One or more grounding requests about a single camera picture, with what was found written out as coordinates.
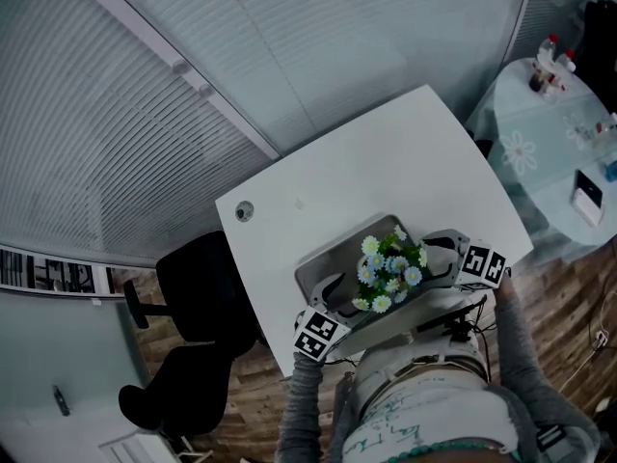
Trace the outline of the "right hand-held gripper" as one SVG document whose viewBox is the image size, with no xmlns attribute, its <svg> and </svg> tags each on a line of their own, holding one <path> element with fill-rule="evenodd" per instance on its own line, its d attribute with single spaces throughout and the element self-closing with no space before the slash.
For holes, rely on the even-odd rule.
<svg viewBox="0 0 617 463">
<path fill-rule="evenodd" d="M 428 287 L 453 287 L 467 291 L 497 289 L 506 271 L 506 259 L 481 240 L 471 240 L 459 231 L 445 229 L 421 238 L 424 246 L 448 250 L 467 248 L 461 259 L 438 259 L 428 263 Z"/>
</svg>

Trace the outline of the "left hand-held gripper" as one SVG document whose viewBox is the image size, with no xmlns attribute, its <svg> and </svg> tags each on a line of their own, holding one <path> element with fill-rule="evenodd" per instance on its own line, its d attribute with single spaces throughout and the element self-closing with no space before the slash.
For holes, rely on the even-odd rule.
<svg viewBox="0 0 617 463">
<path fill-rule="evenodd" d="M 362 321 L 362 311 L 334 311 L 331 318 L 317 308 L 329 308 L 330 297 L 345 278 L 344 273 L 332 274 L 318 282 L 310 293 L 309 306 L 299 315 L 293 338 L 296 353 L 313 361 L 323 361 L 350 332 Z"/>
</svg>

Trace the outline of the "grey tray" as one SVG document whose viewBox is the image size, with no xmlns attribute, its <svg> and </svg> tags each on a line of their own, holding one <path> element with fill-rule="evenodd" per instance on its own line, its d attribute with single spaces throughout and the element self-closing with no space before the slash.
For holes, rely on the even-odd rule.
<svg viewBox="0 0 617 463">
<path fill-rule="evenodd" d="M 313 253 L 300 263 L 295 270 L 295 280 L 309 306 L 309 296 L 314 286 L 324 278 L 344 273 L 345 278 L 330 297 L 329 308 L 318 307 L 331 318 L 334 311 L 351 311 L 354 308 L 352 300 L 359 291 L 357 271 L 362 257 L 361 242 L 369 235 L 383 237 L 390 233 L 393 227 L 399 224 L 408 232 L 402 222 L 394 215 L 386 215 L 360 226 L 357 231 L 350 231 L 331 242 L 321 250 Z M 421 320 L 430 315 L 426 307 L 426 297 L 422 286 L 412 292 L 412 295 L 403 303 L 393 305 L 386 313 L 376 314 L 362 312 L 362 321 L 351 329 L 352 339 L 360 343 L 367 343 L 371 335 L 377 338 L 386 337 L 389 333 L 398 334 L 415 328 Z"/>
</svg>

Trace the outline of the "blue white flower bouquet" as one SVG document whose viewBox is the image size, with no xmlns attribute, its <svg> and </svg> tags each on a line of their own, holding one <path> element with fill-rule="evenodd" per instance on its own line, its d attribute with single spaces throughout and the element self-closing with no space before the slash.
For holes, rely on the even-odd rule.
<svg viewBox="0 0 617 463">
<path fill-rule="evenodd" d="M 352 300 L 361 312 L 386 313 L 432 276 L 423 242 L 414 243 L 399 224 L 383 237 L 365 236 L 361 249 L 359 291 Z"/>
</svg>

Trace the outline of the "person's left forearm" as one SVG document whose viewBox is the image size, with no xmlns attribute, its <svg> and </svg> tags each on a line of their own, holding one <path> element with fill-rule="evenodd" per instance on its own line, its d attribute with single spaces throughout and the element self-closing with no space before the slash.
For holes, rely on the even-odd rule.
<svg viewBox="0 0 617 463">
<path fill-rule="evenodd" d="M 300 353 L 294 354 L 294 369 L 283 410 L 275 463 L 319 462 L 318 394 L 323 380 L 322 368 L 322 363 Z"/>
</svg>

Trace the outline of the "person's right forearm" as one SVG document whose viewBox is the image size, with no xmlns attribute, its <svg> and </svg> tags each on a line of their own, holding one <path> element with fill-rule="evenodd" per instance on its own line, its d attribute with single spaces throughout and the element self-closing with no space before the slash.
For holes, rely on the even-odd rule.
<svg viewBox="0 0 617 463">
<path fill-rule="evenodd" d="M 519 442 L 520 463 L 594 463 L 601 445 L 596 425 L 544 374 L 511 279 L 504 275 L 495 290 L 496 332 L 500 385 L 492 392 L 508 407 Z M 537 447 L 536 434 L 544 425 L 562 425 L 566 437 L 546 452 Z"/>
</svg>

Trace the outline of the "black waist-mounted device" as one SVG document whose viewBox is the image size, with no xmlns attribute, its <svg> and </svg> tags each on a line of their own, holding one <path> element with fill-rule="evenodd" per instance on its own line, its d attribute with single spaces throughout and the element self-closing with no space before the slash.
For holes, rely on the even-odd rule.
<svg viewBox="0 0 617 463">
<path fill-rule="evenodd" d="M 433 318 L 416 326 L 416 333 L 418 335 L 439 334 L 457 342 L 470 341 L 472 334 L 480 333 L 478 322 L 486 301 L 487 296 L 484 295 L 474 304 Z"/>
</svg>

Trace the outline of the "snake-print belt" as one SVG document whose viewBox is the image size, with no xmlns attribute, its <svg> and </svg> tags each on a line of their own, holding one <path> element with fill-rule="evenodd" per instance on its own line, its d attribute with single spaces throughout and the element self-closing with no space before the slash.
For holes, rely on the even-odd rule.
<svg viewBox="0 0 617 463">
<path fill-rule="evenodd" d="M 444 367 L 456 367 L 468 372 L 474 373 L 484 381 L 490 381 L 491 375 L 489 374 L 486 366 L 481 362 L 464 356 L 445 356 L 443 358 L 433 356 L 420 356 L 412 359 L 404 367 L 391 368 L 395 378 L 399 378 L 405 374 L 412 372 L 418 368 L 444 368 Z"/>
</svg>

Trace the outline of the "white table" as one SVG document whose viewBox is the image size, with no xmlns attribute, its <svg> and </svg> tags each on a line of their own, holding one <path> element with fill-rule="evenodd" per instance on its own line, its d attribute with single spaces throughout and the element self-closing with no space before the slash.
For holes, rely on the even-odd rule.
<svg viewBox="0 0 617 463">
<path fill-rule="evenodd" d="M 248 222 L 235 208 L 255 207 Z M 394 215 L 414 238 L 454 229 L 514 264 L 532 250 L 523 222 L 466 130 L 423 86 L 302 147 L 216 203 L 256 317 L 284 376 L 306 301 L 300 262 L 368 220 Z"/>
</svg>

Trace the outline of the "white box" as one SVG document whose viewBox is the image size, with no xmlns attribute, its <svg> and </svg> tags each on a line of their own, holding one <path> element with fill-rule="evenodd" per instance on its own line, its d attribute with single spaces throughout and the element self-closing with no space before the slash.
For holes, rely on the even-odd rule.
<svg viewBox="0 0 617 463">
<path fill-rule="evenodd" d="M 574 190 L 571 204 L 591 227 L 597 227 L 601 223 L 604 216 L 603 207 L 597 205 L 582 189 Z"/>
</svg>

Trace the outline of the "pale blue floral tablecloth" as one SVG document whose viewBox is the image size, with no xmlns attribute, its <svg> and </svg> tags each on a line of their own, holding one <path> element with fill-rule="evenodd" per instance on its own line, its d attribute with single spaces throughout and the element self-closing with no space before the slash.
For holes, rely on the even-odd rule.
<svg viewBox="0 0 617 463">
<path fill-rule="evenodd" d="M 528 86 L 532 61 L 507 65 L 465 124 L 475 140 L 492 142 L 488 162 L 517 209 L 541 262 L 579 259 L 617 235 L 617 181 L 602 163 L 617 160 L 617 142 L 592 144 L 597 122 L 609 115 L 577 76 L 556 104 Z M 603 192 L 604 216 L 591 227 L 571 204 L 576 170 Z"/>
</svg>

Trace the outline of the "black smartphone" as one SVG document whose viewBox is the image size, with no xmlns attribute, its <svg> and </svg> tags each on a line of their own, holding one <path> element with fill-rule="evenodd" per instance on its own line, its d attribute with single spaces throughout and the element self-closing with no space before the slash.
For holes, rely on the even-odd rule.
<svg viewBox="0 0 617 463">
<path fill-rule="evenodd" d="M 575 189 L 585 194 L 596 207 L 602 207 L 602 190 L 581 170 L 576 170 Z"/>
</svg>

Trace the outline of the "clear bottle with red label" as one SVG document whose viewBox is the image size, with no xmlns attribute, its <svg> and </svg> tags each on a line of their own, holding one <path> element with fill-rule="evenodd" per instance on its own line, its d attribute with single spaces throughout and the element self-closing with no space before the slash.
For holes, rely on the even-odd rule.
<svg viewBox="0 0 617 463">
<path fill-rule="evenodd" d="M 591 130 L 592 144 L 617 142 L 617 113 L 610 113 L 595 124 Z"/>
</svg>

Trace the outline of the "glass partition with blinds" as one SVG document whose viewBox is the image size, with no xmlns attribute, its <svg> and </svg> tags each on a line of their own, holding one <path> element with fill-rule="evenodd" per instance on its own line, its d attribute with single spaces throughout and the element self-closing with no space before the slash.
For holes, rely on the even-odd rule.
<svg viewBox="0 0 617 463">
<path fill-rule="evenodd" d="M 399 95 L 428 85 L 467 112 L 522 8 L 0 0 L 0 245 L 158 259 L 217 227 L 229 189 Z"/>
</svg>

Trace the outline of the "frosted glass door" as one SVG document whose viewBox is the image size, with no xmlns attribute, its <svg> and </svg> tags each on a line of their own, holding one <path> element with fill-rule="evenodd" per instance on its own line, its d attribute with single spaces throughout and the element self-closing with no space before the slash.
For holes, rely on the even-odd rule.
<svg viewBox="0 0 617 463">
<path fill-rule="evenodd" d="M 0 291 L 0 448 L 14 463 L 105 463 L 98 447 L 136 429 L 121 387 L 147 381 L 122 301 Z"/>
</svg>

